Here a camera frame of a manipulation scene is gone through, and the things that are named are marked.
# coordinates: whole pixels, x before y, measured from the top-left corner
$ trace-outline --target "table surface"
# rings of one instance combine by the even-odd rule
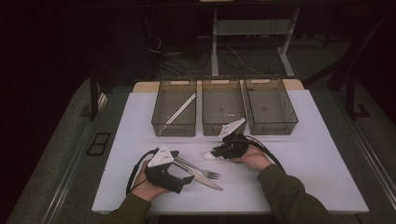
[[[307,193],[317,197],[332,213],[367,212],[368,207],[342,160],[309,91],[298,80],[284,80],[299,119],[291,135],[255,135],[279,159],[289,175],[297,176]],[[224,159],[206,160],[205,150],[219,146],[216,136],[203,136],[200,88],[197,92],[197,134],[195,137],[157,137],[151,116],[158,82],[137,83],[128,98],[107,160],[92,211],[108,213],[125,198],[125,188],[134,165],[147,151],[167,144],[179,156],[202,168],[220,173],[215,180],[223,191],[195,181],[180,194],[170,192],[157,198],[150,215],[269,214],[257,172],[245,164]],[[245,135],[249,135],[248,126]],[[172,165],[172,175],[188,176]]]

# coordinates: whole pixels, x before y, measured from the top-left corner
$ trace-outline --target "transparent storage bin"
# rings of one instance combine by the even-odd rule
[[[245,76],[243,94],[251,134],[292,133],[298,119],[282,79]]]
[[[239,77],[203,77],[202,121],[205,136],[217,136],[222,125],[246,118]],[[246,123],[235,132],[244,133]]]
[[[195,136],[196,97],[167,123],[197,90],[196,77],[164,77],[160,82],[151,124],[157,136]]]

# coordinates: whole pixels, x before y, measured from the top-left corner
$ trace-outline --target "green sleeve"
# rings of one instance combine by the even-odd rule
[[[280,223],[334,223],[323,204],[305,192],[303,183],[294,176],[286,175],[276,165],[262,170],[257,179]]]
[[[150,202],[130,193],[126,196],[118,209],[112,211],[108,215],[105,215],[101,220],[101,224],[144,224],[146,214],[150,207]]]

